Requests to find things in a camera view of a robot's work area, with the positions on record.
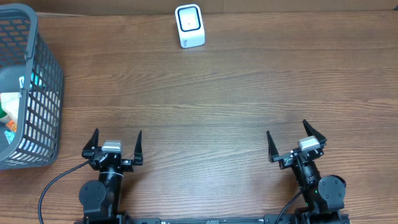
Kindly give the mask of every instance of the green object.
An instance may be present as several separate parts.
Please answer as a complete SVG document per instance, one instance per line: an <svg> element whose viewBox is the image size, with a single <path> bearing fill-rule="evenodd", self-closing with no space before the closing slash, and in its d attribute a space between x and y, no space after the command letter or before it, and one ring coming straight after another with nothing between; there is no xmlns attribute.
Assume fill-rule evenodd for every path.
<svg viewBox="0 0 398 224"><path fill-rule="evenodd" d="M0 119L7 116L7 113L1 109L1 102L0 102Z"/></svg>

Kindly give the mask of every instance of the laundry basket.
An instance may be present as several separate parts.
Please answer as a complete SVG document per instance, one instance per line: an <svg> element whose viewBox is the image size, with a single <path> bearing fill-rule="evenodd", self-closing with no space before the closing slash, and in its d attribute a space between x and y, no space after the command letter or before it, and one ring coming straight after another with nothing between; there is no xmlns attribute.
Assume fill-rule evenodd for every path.
<svg viewBox="0 0 398 224"><path fill-rule="evenodd" d="M0 6L0 93L19 95L13 140L0 126L0 170L49 165L59 150L63 72L24 4Z"/></svg>

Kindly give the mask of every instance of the cable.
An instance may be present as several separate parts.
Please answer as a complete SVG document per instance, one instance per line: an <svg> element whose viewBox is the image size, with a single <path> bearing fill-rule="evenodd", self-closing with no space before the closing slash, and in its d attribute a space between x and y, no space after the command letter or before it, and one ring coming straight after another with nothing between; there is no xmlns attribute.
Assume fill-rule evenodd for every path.
<svg viewBox="0 0 398 224"><path fill-rule="evenodd" d="M285 207L280 211L278 218L275 221L275 224L279 223L279 219L282 217L282 215L286 212L286 210L291 206L291 204L301 195L302 191L300 190L299 193L297 193L290 201L285 205Z"/></svg>
<svg viewBox="0 0 398 224"><path fill-rule="evenodd" d="M93 160L93 158L87 160L86 162L76 166L75 168L72 168L66 172L64 172L63 174L60 174L58 177L54 178L53 180L51 180L51 182L44 188L42 195L40 196L40 200L39 200L39 206L37 209L37 214L39 215L39 222L40 224L44 224L43 223L43 217L42 217L42 202L43 202L43 198L45 193L47 192L47 190L51 187L52 184L54 184L57 180L61 179L62 177L66 176L67 174L70 174L71 172L82 168L83 166L87 165L88 163L90 163Z"/></svg>

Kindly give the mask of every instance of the wooden tabletop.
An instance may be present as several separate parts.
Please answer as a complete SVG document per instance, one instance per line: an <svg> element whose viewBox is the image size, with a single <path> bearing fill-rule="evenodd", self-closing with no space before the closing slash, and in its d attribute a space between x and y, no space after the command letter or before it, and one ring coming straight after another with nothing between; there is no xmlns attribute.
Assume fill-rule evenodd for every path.
<svg viewBox="0 0 398 224"><path fill-rule="evenodd" d="M347 181L352 223L398 222L398 13L204 15L206 44L181 49L174 15L46 18L40 33L65 72L58 160L0 172L0 223L38 223L57 175L100 144L143 132L144 165L124 178L133 217L248 217L279 213L297 191L267 158L306 136L328 138L321 175ZM45 223L83 216L84 167L47 192ZM300 199L290 209L303 205Z"/></svg>

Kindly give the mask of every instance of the black cable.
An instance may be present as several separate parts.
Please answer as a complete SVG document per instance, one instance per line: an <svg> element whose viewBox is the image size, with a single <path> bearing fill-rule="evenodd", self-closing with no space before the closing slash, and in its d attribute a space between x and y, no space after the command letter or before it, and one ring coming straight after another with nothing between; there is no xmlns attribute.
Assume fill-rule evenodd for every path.
<svg viewBox="0 0 398 224"><path fill-rule="evenodd" d="M280 211L278 218L275 221L275 224L279 223L279 219L282 217L282 215L286 212L286 210L291 206L291 204L301 195L302 191L300 190L299 193L297 193L290 201L285 205L285 207Z"/></svg>
<svg viewBox="0 0 398 224"><path fill-rule="evenodd" d="M86 162L84 162L84 163L82 163L82 164L76 166L75 168L72 168L72 169L70 169L70 170L64 172L63 174L60 174L58 177L56 177L56 178L54 178L53 180L51 180L51 182L44 188L43 193L42 193L42 195L40 196L39 206L38 206L38 209L37 209L37 214L39 215L39 222L40 222L40 224L44 224L44 223L43 223L43 217L42 217L42 202L43 202L43 198L44 198L44 195L45 195L45 193L47 192L47 190L48 190L48 189L51 187L51 185L54 184L57 180L61 179L62 177L66 176L67 174L69 174L69 173L71 173L71 172L73 172L73 171L75 171L75 170L77 170L77 169L79 169L79 168L82 168L83 166L85 166L85 165L87 165L88 163L90 163L91 160L92 160L92 159L89 159L89 160L87 160Z"/></svg>

